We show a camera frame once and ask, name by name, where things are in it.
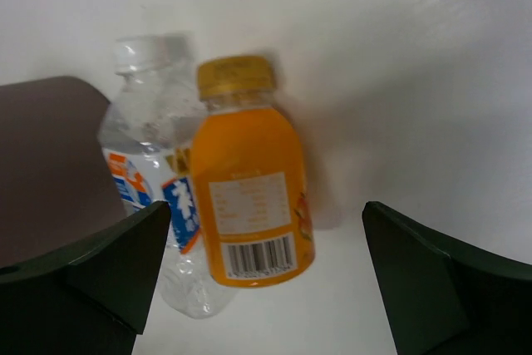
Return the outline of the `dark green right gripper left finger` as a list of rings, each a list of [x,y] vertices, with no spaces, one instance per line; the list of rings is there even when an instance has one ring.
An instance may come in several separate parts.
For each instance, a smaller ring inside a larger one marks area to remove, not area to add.
[[[130,354],[170,225],[156,201],[111,227],[1,269],[3,354]]]

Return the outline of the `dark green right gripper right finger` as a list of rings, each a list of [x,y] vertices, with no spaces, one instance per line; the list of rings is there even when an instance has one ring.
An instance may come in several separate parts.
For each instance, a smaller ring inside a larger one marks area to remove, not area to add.
[[[529,354],[531,267],[397,212],[362,222],[399,354]]]

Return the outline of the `clear bottle orange-blue label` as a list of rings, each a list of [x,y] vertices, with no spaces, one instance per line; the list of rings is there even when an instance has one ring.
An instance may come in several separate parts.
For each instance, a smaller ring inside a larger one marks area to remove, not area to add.
[[[170,207],[160,267],[161,297],[195,318],[220,313],[235,291],[211,277],[190,174],[190,147],[206,116],[193,86],[193,52],[179,33],[123,37],[114,47],[123,87],[98,133],[127,214],[156,201]]]

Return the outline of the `orange juice bottle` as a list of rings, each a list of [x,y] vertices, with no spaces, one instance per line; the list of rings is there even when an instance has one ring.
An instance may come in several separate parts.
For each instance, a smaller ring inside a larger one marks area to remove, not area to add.
[[[261,56],[220,57],[197,70],[208,114],[190,151],[213,279],[234,288],[286,282],[314,261],[303,147],[277,109]]]

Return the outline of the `brown plastic bin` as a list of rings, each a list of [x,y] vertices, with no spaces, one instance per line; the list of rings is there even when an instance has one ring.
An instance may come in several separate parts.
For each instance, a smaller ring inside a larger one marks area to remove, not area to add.
[[[109,101],[73,76],[1,88],[1,265],[125,218],[96,138]]]

